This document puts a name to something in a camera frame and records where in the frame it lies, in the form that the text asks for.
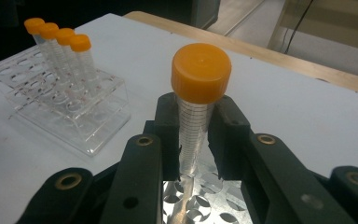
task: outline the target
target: table surface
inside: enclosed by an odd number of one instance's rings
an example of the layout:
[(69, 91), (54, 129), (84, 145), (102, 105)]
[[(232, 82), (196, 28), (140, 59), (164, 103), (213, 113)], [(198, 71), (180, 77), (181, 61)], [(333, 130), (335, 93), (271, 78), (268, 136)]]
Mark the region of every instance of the table surface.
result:
[[(125, 79), (132, 118), (91, 158), (12, 116), (15, 111), (0, 92), (0, 223), (18, 220), (54, 173), (83, 167), (96, 175), (118, 162), (127, 140), (154, 119), (159, 96), (172, 91), (173, 54), (200, 41), (230, 57), (227, 95), (256, 133), (280, 137), (321, 175), (329, 176), (339, 165), (358, 166), (356, 76), (141, 12), (126, 18), (108, 14), (76, 32), (90, 37), (98, 68)], [(206, 144), (201, 157), (212, 160)]]

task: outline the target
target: wooden table edge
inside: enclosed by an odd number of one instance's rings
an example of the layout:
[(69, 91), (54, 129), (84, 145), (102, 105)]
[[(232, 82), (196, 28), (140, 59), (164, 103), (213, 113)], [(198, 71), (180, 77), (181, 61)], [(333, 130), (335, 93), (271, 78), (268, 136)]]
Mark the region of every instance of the wooden table edge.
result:
[(299, 74), (318, 78), (331, 84), (358, 92), (358, 76), (350, 73), (342, 72), (317, 63), (311, 63), (270, 49), (264, 49), (234, 38), (214, 34), (176, 21), (170, 21), (142, 11), (133, 11), (126, 14), (124, 17), (178, 35), (193, 38), (204, 43), (214, 44), (218, 47), (229, 49), (266, 63), (272, 63), (298, 72)]

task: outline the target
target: rack hole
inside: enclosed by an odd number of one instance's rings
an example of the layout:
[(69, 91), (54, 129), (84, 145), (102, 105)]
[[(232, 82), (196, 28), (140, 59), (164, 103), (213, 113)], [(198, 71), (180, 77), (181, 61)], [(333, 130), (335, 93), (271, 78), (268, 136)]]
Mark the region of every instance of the rack hole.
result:
[(31, 87), (32, 88), (35, 88), (35, 87), (37, 87), (37, 86), (40, 86), (40, 82), (39, 81), (36, 81), (36, 82), (34, 82), (33, 84), (31, 84)]
[(31, 61), (29, 61), (28, 59), (24, 59), (24, 60), (19, 61), (17, 64), (19, 66), (24, 66), (24, 65), (27, 65), (27, 64), (30, 64), (30, 63), (31, 63)]
[(37, 72), (37, 71), (42, 70), (42, 68), (43, 68), (43, 66), (38, 64), (38, 65), (31, 66), (30, 70), (31, 70), (31, 72)]
[(12, 80), (13, 82), (20, 82), (20, 81), (24, 80), (26, 77), (27, 77), (27, 76), (24, 75), (24, 74), (18, 74), (18, 75), (12, 76), (12, 77), (11, 77), (11, 80)]
[(210, 193), (210, 194), (218, 193), (223, 188), (223, 181), (219, 180), (217, 174), (214, 173), (208, 173), (202, 175), (202, 177), (200, 178), (200, 184), (202, 190), (205, 193)]
[(43, 55), (42, 55), (41, 52), (38, 52), (38, 53), (34, 54), (34, 56), (35, 56), (36, 58), (41, 58), (41, 57), (43, 57)]
[(202, 222), (211, 214), (211, 205), (208, 200), (199, 195), (194, 195), (186, 203), (187, 217), (193, 221)]
[(17, 91), (16, 93), (14, 93), (14, 96), (16, 96), (16, 97), (22, 97), (23, 94), (21, 93), (21, 91)]
[(44, 75), (46, 81), (54, 81), (55, 80), (55, 76), (52, 75), (51, 73), (45, 74)]
[(43, 96), (47, 96), (47, 95), (51, 94), (52, 92), (53, 92), (52, 89), (45, 89), (45, 90), (42, 92), (42, 95), (43, 95)]
[(184, 189), (183, 189), (183, 186), (180, 184), (180, 182), (175, 182), (174, 183), (175, 185), (175, 189), (178, 191), (178, 192), (181, 192), (181, 193), (185, 193)]
[(81, 109), (82, 104), (81, 101), (75, 100), (75, 101), (71, 101), (66, 107), (68, 108), (68, 111), (76, 112)]
[(56, 94), (54, 94), (54, 96), (52, 97), (52, 100), (55, 104), (61, 104), (63, 102), (66, 101), (66, 95), (60, 93), (60, 92), (57, 92)]
[(222, 213), (220, 214), (220, 217), (226, 222), (226, 223), (239, 223), (238, 220), (232, 216), (229, 213)]
[(164, 197), (164, 202), (166, 203), (178, 203), (181, 199), (176, 195), (168, 195)]
[(236, 211), (246, 210), (246, 203), (239, 188), (231, 187), (227, 190), (226, 202)]
[(5, 69), (3, 69), (3, 70), (0, 71), (0, 75), (1, 75), (1, 76), (5, 76), (5, 75), (9, 75), (9, 74), (12, 73), (12, 72), (13, 72), (13, 69), (7, 67), (7, 68), (5, 68)]

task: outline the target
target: cable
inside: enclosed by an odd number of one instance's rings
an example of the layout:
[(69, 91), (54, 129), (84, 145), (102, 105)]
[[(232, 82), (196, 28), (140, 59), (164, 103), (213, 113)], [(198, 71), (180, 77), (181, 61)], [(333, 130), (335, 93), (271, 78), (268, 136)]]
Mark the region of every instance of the cable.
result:
[(287, 35), (288, 30), (289, 30), (289, 28), (286, 28), (286, 31), (284, 32), (283, 41), (282, 41), (281, 47), (279, 48), (279, 52), (282, 52), (282, 48), (284, 45), (284, 41), (286, 40), (286, 35)]
[(295, 36), (296, 34), (296, 31), (298, 29), (298, 26), (300, 26), (301, 22), (304, 20), (304, 17), (305, 15), (307, 14), (308, 12), (308, 9), (310, 9), (310, 5), (312, 4), (313, 0), (310, 0), (310, 3), (308, 4), (307, 8), (305, 9), (304, 13), (302, 14), (300, 20), (298, 21), (296, 27), (295, 27), (295, 30), (292, 32), (292, 36), (290, 36), (290, 40), (289, 40), (289, 44), (287, 44), (287, 48), (286, 48), (286, 51), (284, 52), (284, 54), (287, 54), (287, 52), (289, 51), (289, 48), (290, 48), (290, 44), (292, 43), (292, 40), (293, 40), (293, 37)]

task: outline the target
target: floor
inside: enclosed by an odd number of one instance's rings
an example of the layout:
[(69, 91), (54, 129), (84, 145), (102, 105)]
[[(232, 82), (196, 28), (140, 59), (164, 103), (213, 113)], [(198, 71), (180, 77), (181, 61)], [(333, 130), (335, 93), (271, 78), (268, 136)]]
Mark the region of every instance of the floor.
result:
[[(208, 30), (267, 48), (284, 2), (221, 0), (218, 22)], [(289, 30), (287, 36), (282, 36), (283, 46), (292, 32)], [(288, 54), (358, 76), (358, 49), (354, 47), (296, 32)]]

